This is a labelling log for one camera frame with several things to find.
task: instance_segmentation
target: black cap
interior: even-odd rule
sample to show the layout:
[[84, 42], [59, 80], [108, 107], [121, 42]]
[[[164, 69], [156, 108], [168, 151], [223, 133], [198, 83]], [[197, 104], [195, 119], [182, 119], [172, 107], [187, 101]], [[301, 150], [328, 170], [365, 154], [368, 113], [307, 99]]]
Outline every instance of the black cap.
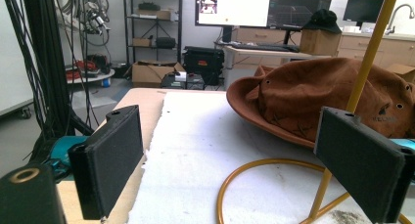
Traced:
[[336, 20], [337, 16], [334, 12], [320, 9], [311, 16], [310, 21], [302, 29], [321, 29], [333, 33], [342, 33], [336, 24]]

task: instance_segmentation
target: brown box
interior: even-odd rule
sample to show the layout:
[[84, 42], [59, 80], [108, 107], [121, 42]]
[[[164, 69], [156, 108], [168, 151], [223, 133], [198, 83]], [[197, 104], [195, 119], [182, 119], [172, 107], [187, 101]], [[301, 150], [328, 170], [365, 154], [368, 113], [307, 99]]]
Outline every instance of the brown box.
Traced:
[[304, 29], [301, 32], [300, 52], [309, 55], [335, 56], [340, 38], [341, 34]]
[[133, 87], [161, 88], [164, 76], [174, 71], [186, 71], [182, 65], [171, 62], [139, 62], [132, 66]]
[[408, 82], [415, 83], [415, 67], [393, 64], [389, 67], [386, 67], [386, 70], [399, 75]]
[[171, 21], [171, 12], [170, 11], [138, 10], [137, 14], [138, 14], [139, 17], [142, 17], [142, 18]]
[[149, 46], [152, 46], [152, 41], [150, 39], [144, 39], [144, 38], [132, 38], [132, 45], [149, 47]]

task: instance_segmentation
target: computer monitor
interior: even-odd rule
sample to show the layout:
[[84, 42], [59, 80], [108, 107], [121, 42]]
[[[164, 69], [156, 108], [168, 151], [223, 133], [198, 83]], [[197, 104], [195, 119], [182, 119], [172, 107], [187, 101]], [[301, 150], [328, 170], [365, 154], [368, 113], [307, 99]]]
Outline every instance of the computer monitor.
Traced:
[[300, 31], [320, 9], [329, 10], [332, 0], [269, 0], [266, 26], [286, 30], [284, 44], [291, 31]]
[[361, 28], [364, 22], [376, 22], [383, 4], [384, 0], [347, 0], [343, 20]]
[[269, 0], [195, 0], [195, 25], [223, 26], [222, 40], [230, 41], [229, 27], [266, 27]]

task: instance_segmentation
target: black toolbox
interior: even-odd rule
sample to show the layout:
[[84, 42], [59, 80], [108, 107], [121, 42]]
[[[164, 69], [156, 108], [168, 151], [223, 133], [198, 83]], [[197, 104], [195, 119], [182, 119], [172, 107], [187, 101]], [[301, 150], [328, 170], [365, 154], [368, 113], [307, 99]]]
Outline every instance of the black toolbox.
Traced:
[[187, 73], [201, 75], [205, 85], [219, 85], [224, 62], [223, 51], [193, 46], [186, 46], [184, 50], [183, 67]]

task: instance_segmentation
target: white paper sheet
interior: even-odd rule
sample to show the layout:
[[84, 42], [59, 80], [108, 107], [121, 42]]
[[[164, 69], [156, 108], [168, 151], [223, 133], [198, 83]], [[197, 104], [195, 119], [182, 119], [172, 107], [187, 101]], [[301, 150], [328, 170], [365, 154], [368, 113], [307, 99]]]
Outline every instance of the white paper sheet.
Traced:
[[[128, 223], [216, 223], [216, 197], [226, 177], [262, 158], [321, 163], [241, 119], [225, 95], [168, 93], [147, 152], [148, 160]], [[299, 223], [311, 209], [321, 172], [296, 165], [250, 169], [228, 187], [225, 223]], [[345, 192], [332, 179], [323, 204]], [[315, 223], [370, 223], [352, 198]]]

